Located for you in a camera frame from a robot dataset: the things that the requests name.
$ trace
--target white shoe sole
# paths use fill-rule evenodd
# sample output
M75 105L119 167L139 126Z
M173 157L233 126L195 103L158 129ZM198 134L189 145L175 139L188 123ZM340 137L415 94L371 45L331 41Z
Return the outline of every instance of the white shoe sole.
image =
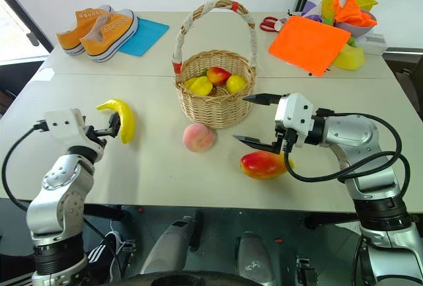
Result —
M138 18L134 12L132 12L132 24L128 30L117 40L115 41L104 53L99 55L90 55L87 54L92 60L97 63L102 63L108 61L113 57L114 54L119 50L119 48L125 44L136 32L138 29Z
M113 9L110 5L101 5L99 7L99 9L105 10L107 12L114 13L114 11L113 11ZM63 50L65 51L65 53L67 53L70 56L81 55L83 52L85 52L85 48L81 43L79 43L79 45L77 47L71 48L70 50L66 50L64 48L63 48Z

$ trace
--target basket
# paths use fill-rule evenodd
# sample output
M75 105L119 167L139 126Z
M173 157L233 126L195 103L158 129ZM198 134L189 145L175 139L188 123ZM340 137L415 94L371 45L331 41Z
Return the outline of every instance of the basket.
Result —
M185 34L197 18L214 8L230 9L247 22L250 31L249 59L227 50L211 50L193 55L182 64L182 45ZM219 129L236 124L247 115L250 110L250 102L244 101L243 97L252 94L256 77L257 44L254 28L254 20L250 17L249 12L241 4L231 0L209 1L186 17L176 37L172 59L180 107L190 120ZM210 67L220 67L233 75L243 76L247 85L243 90L234 94L229 94L225 86L217 86L208 96L194 94L185 88L185 81L200 76L205 69Z

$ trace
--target banana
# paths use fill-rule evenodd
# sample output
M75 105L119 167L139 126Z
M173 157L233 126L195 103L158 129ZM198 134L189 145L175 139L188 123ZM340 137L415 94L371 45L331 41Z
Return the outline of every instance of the banana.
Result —
M119 113L120 118L120 139L123 144L132 140L135 132L135 117L131 108L122 100L110 99L97 106L97 110L111 109Z

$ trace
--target orange sneaker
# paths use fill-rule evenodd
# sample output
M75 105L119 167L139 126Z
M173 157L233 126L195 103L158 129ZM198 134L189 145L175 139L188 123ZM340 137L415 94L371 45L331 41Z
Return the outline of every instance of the orange sneaker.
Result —
M109 60L137 29L137 16L131 10L124 9L99 17L93 29L81 38L81 43L88 56L101 63Z
M57 33L60 46L69 55L79 55L85 51L79 40L89 33L98 17L113 13L110 5L102 5L97 9L85 9L75 12L77 26L73 30L64 33Z

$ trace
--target red tape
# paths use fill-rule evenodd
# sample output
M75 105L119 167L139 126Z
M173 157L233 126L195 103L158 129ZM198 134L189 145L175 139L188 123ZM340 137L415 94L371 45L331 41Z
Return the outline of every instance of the red tape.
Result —
M232 2L232 7L231 7L231 10L232 11L234 11L234 12L237 12L238 11L238 6L239 6L239 3L238 2Z
M174 73L177 73L179 75L180 74L180 68L182 67L182 63L174 63L172 61L172 64L173 64Z

